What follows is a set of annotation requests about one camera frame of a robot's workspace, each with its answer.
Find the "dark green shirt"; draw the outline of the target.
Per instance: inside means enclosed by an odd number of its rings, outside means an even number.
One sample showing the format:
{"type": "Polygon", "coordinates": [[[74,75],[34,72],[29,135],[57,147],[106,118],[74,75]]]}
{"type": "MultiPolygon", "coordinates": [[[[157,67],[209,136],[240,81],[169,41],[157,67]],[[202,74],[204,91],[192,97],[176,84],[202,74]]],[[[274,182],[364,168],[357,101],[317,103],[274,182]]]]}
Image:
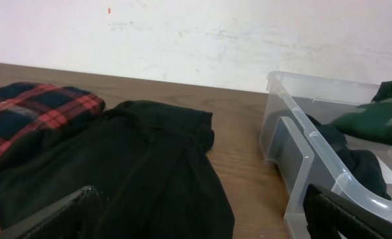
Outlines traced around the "dark green shirt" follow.
{"type": "Polygon", "coordinates": [[[332,125],[352,137],[392,146],[392,81],[382,82],[370,103],[336,118],[332,125]]]}

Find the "dark navy garment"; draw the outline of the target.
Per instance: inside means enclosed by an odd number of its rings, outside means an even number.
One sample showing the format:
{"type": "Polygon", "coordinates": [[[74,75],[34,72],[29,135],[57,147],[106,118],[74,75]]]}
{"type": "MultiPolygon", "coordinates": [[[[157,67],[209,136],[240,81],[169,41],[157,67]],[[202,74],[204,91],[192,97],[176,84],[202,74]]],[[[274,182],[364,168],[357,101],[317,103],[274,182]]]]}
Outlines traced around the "dark navy garment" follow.
{"type": "Polygon", "coordinates": [[[307,117],[362,186],[379,197],[391,200],[379,161],[371,151],[350,149],[345,135],[333,125],[322,124],[310,115],[307,117]]]}

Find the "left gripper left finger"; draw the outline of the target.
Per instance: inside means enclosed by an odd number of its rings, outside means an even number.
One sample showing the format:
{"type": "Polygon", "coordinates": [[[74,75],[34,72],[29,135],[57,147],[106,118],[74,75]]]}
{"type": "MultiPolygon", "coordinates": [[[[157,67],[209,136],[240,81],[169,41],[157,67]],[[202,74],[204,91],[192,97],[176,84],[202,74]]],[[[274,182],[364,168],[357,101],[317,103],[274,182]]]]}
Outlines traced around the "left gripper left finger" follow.
{"type": "Polygon", "coordinates": [[[85,186],[0,232],[0,239],[92,238],[107,198],[85,186]]]}

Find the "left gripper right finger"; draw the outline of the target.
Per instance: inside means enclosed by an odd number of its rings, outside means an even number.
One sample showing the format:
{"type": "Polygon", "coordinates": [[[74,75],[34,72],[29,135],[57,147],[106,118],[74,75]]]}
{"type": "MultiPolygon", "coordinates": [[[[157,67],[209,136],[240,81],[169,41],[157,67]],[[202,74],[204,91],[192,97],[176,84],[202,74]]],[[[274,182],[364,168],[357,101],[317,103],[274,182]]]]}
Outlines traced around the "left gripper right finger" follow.
{"type": "Polygon", "coordinates": [[[312,239],[392,239],[392,223],[319,185],[307,187],[303,209],[312,239]]]}

